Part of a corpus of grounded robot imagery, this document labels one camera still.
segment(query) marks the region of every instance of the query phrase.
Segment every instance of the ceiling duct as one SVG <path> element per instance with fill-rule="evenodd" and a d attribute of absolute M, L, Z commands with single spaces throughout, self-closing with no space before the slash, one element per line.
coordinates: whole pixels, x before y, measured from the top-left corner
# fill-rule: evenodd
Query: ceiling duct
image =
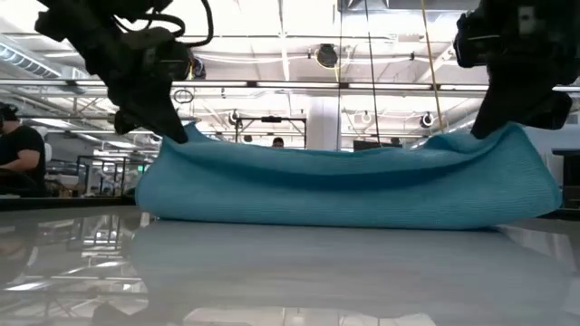
<path fill-rule="evenodd" d="M 60 78 L 62 66 L 40 58 L 10 38 L 0 34 L 0 60 L 23 69 L 35 77 Z"/>
<path fill-rule="evenodd" d="M 24 48 L 9 37 L 0 34 L 0 62 L 6 62 L 27 72 L 30 77 L 43 79 L 79 80 L 87 79 L 89 75 L 80 69 L 50 62 L 38 54 Z M 84 89 L 77 86 L 67 86 L 64 91 L 83 94 Z"/>

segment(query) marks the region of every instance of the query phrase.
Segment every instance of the rope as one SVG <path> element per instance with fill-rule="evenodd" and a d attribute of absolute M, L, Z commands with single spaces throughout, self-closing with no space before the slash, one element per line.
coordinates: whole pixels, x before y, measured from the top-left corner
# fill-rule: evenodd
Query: rope
<path fill-rule="evenodd" d="M 429 39 L 429 32 L 427 31 L 427 11 L 425 9 L 425 0 L 420 0 L 421 11 L 423 12 L 423 23 L 425 25 L 425 37 L 427 38 L 427 51 L 429 53 L 429 67 L 431 69 L 431 81 L 433 83 L 433 90 L 435 91 L 435 103 L 437 104 L 437 117 L 439 118 L 439 128 L 441 133 L 445 133 L 443 125 L 443 116 L 441 115 L 441 106 L 439 103 L 439 93 L 437 91 L 437 82 L 435 81 L 435 68 L 433 67 L 433 54 L 431 52 L 431 43 Z"/>
<path fill-rule="evenodd" d="M 314 58 L 316 59 L 316 62 L 318 62 L 318 56 L 317 56 L 318 52 L 314 53 Z M 343 141 L 341 138 L 341 134 L 343 133 L 343 129 L 342 129 L 342 123 L 341 123 L 341 116 L 342 116 L 342 110 L 341 110 L 341 77 L 343 74 L 343 13 L 341 13 L 341 20 L 340 20 L 340 32 L 339 32 L 339 39 L 338 39 L 338 65 L 334 67 L 334 76 L 336 77 L 336 82 L 338 82 L 338 105 L 337 105 L 337 110 L 338 110 L 338 121 L 336 122 L 338 124 L 338 132 L 336 133 L 336 140 L 339 143 L 337 145 L 337 149 L 341 150 L 343 148 Z"/>
<path fill-rule="evenodd" d="M 364 0 L 364 12 L 366 14 L 366 24 L 367 24 L 367 32 L 369 37 L 369 55 L 371 56 L 371 79 L 372 79 L 372 100 L 374 103 L 374 124 L 377 129 L 377 142 L 379 146 L 381 145 L 381 133 L 379 131 L 379 111 L 377 110 L 377 90 L 375 88 L 375 80 L 374 80 L 374 63 L 372 59 L 372 38 L 371 38 L 371 20 L 369 19 L 369 6 L 368 0 Z"/>

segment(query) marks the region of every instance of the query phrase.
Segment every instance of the man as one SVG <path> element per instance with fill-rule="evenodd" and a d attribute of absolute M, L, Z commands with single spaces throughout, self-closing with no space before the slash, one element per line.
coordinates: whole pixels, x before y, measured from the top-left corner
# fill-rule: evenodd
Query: man
<path fill-rule="evenodd" d="M 20 124 L 17 111 L 15 106 L 0 102 L 0 169 L 27 175 L 36 184 L 30 192 L 42 196 L 46 173 L 44 140 L 35 129 Z"/>
<path fill-rule="evenodd" d="M 284 148 L 284 140 L 280 137 L 274 138 L 272 142 L 272 147 L 275 149 L 283 149 Z"/>

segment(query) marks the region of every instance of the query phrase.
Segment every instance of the ceiling light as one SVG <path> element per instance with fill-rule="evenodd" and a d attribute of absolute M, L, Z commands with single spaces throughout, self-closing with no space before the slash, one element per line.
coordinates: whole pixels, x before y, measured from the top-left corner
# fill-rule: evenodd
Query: ceiling light
<path fill-rule="evenodd" d="M 78 55 L 78 53 L 47 53 L 44 56 L 47 58 L 68 58 Z"/>
<path fill-rule="evenodd" d="M 580 87 L 577 86 L 556 86 L 554 91 L 579 92 Z"/>
<path fill-rule="evenodd" d="M 125 142 L 125 141 L 107 141 L 109 144 L 118 147 L 118 148 L 122 148 L 122 149 L 134 149 L 137 146 L 129 143 L 129 142 Z"/>
<path fill-rule="evenodd" d="M 95 267 L 115 267 L 115 266 L 119 266 L 122 265 L 123 262 L 119 262 L 119 261 L 115 261 L 115 262 L 105 262 L 105 263 L 100 263 L 95 265 Z"/>
<path fill-rule="evenodd" d="M 314 58 L 324 68 L 333 69 L 338 62 L 338 54 L 336 54 L 333 44 L 320 44 L 320 48 L 314 52 Z"/>
<path fill-rule="evenodd" d="M 257 87 L 338 89 L 338 82 L 259 81 Z"/>
<path fill-rule="evenodd" d="M 247 81 L 174 81 L 173 87 L 246 87 Z"/>
<path fill-rule="evenodd" d="M 79 136 L 80 136 L 81 138 L 83 138 L 83 139 L 87 139 L 87 140 L 90 140 L 90 141 L 101 141 L 100 139 L 98 139 L 98 138 L 96 138 L 96 137 L 93 137 L 93 136 L 90 136 L 90 135 L 83 135 L 83 134 L 80 134 Z"/>
<path fill-rule="evenodd" d="M 369 82 L 351 82 L 348 85 L 351 89 L 372 90 L 372 83 Z M 375 90 L 394 90 L 394 91 L 429 91 L 432 85 L 429 84 L 399 84 L 399 83 L 375 83 Z"/>
<path fill-rule="evenodd" d="M 105 86 L 105 83 L 100 80 L 82 80 L 82 81 L 74 81 L 76 86 Z"/>
<path fill-rule="evenodd" d="M 371 122 L 371 116 L 369 115 L 368 111 L 365 111 L 363 116 L 361 117 L 362 122 L 364 123 L 370 123 Z"/>
<path fill-rule="evenodd" d="M 67 86 L 63 80 L 0 79 L 3 86 Z"/>
<path fill-rule="evenodd" d="M 442 91 L 487 91 L 487 85 L 441 85 Z"/>
<path fill-rule="evenodd" d="M 37 288 L 45 286 L 45 285 L 46 285 L 46 283 L 26 283 L 26 284 L 21 284 L 21 285 L 9 287 L 6 290 L 7 291 L 29 291 L 29 290 L 37 289 Z"/>
<path fill-rule="evenodd" d="M 81 134 L 114 134 L 113 130 L 70 130 L 71 133 Z"/>
<path fill-rule="evenodd" d="M 70 127 L 74 127 L 74 125 L 72 125 L 71 123 L 68 123 L 68 122 L 62 121 L 62 120 L 58 120 L 58 119 L 40 119 L 40 118 L 34 118 L 34 119 L 32 119 L 32 121 L 38 122 L 38 123 L 42 123 L 42 124 L 47 125 L 47 126 L 56 127 L 56 128 L 70 128 Z"/>
<path fill-rule="evenodd" d="M 424 128 L 427 129 L 433 125 L 433 115 L 430 112 L 425 113 L 422 117 L 420 117 L 419 124 Z"/>

